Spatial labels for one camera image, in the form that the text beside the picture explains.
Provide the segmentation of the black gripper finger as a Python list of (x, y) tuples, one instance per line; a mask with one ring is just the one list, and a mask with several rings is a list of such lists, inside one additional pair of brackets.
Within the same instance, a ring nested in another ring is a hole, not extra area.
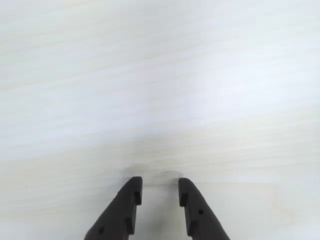
[(135, 233), (137, 206), (142, 204), (143, 179), (131, 177), (85, 235), (86, 240), (127, 240)]
[(178, 179), (179, 205), (184, 208), (186, 232), (193, 240), (228, 240), (218, 218), (200, 190), (188, 178)]

